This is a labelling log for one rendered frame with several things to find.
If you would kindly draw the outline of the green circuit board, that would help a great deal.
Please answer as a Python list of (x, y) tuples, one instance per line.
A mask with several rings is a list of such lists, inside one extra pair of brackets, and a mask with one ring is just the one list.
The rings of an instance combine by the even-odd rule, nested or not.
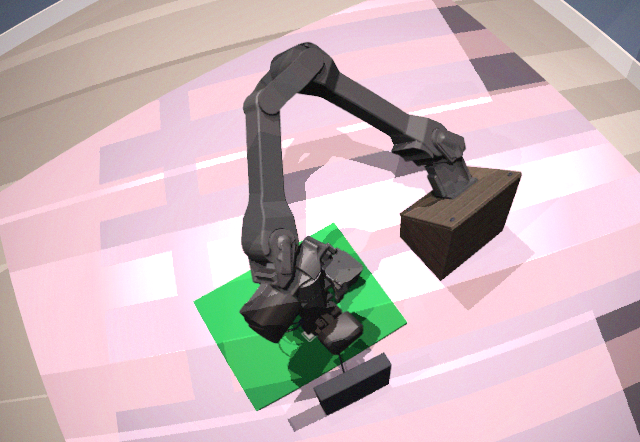
[[(344, 363), (403, 327), (407, 320), (335, 223), (311, 237), (338, 247), (363, 265), (357, 282), (339, 303), (333, 288), (328, 289), (342, 312), (348, 310), (364, 327), (363, 334), (340, 353)], [(302, 326), (284, 333), (278, 343), (251, 329), (240, 309), (259, 285), (252, 281), (249, 270), (193, 301), (256, 411), (341, 365), (339, 356), (332, 355), (317, 336), (307, 335)]]

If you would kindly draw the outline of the black fan cable plug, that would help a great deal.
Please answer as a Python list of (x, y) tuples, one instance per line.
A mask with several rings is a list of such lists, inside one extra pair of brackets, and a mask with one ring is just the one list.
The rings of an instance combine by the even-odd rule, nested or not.
[[(308, 318), (308, 319), (309, 319), (309, 318)], [(308, 319), (307, 319), (307, 320), (308, 320)], [(307, 321), (307, 320), (306, 320), (306, 321)], [(305, 332), (307, 335), (310, 335), (311, 333), (309, 332), (309, 330), (308, 330), (308, 329), (303, 325), (306, 321), (304, 321), (304, 320), (301, 318), (301, 319), (299, 320), (299, 322), (298, 322), (298, 323), (292, 323), (292, 324), (299, 324), (299, 325), (298, 325), (298, 326), (296, 326), (294, 329), (291, 329), (291, 330), (286, 331), (286, 333), (291, 332), (291, 331), (294, 331), (294, 330), (296, 330), (299, 326), (302, 326), (302, 329), (304, 330), (304, 332)], [(291, 325), (292, 325), (292, 324), (291, 324)], [(341, 362), (341, 367), (342, 367), (343, 373), (345, 373), (345, 370), (344, 370), (344, 367), (343, 367), (343, 363), (342, 363), (342, 359), (341, 359), (340, 354), (338, 354), (338, 356), (339, 356), (339, 359), (340, 359), (340, 362)]]

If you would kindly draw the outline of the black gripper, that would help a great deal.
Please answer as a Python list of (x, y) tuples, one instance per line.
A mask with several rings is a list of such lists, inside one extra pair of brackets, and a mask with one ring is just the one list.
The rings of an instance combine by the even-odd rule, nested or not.
[(318, 337), (332, 355), (338, 355), (363, 334), (364, 327), (348, 310), (342, 312), (331, 300), (333, 294), (328, 291), (330, 288), (331, 283), (324, 277), (324, 286), (319, 295), (298, 300), (302, 306), (299, 315), (304, 321), (309, 318), (303, 325)]

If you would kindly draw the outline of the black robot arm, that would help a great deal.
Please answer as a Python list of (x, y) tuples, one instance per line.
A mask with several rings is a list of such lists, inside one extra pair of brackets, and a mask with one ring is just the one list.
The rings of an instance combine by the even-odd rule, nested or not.
[[(409, 115), (342, 74), (314, 43), (277, 54), (270, 70), (245, 98), (249, 202), (241, 246), (251, 278), (259, 283), (240, 314), (259, 336), (278, 343), (299, 315), (298, 300), (319, 295), (324, 277), (336, 301), (356, 282), (363, 265), (338, 247), (307, 236), (299, 245), (284, 193), (281, 114), (297, 93), (321, 97), (387, 134), (393, 154), (425, 166), (434, 197), (454, 199), (478, 181), (462, 155), (464, 138), (433, 119)], [(274, 263), (269, 269), (267, 263)]]

